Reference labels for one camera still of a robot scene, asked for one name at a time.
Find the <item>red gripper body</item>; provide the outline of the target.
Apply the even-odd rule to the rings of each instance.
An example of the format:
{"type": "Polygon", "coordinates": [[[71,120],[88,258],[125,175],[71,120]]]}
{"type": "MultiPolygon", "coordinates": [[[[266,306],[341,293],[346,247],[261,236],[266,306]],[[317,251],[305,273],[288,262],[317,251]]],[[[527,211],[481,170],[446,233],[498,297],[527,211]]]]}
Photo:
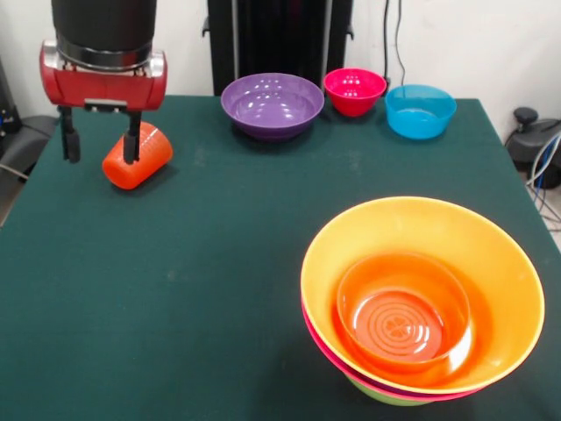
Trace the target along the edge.
{"type": "Polygon", "coordinates": [[[140,68],[107,73],[66,61],[56,42],[46,40],[40,49],[39,68],[46,96],[61,107],[154,111],[166,93],[167,60],[158,50],[140,68]]]}

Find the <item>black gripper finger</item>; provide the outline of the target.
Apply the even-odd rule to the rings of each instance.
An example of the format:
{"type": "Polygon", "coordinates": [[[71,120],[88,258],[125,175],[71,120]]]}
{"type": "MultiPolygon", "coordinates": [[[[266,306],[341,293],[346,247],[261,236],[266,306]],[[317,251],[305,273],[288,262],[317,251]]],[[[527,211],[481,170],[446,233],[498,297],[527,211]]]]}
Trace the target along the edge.
{"type": "Polygon", "coordinates": [[[132,165],[139,160],[139,136],[142,113],[140,111],[128,111],[129,127],[123,136],[123,158],[124,162],[132,165]]]}
{"type": "Polygon", "coordinates": [[[81,159],[81,147],[79,133],[74,127],[72,109],[60,106],[59,113],[63,158],[70,163],[77,163],[81,159]]]}

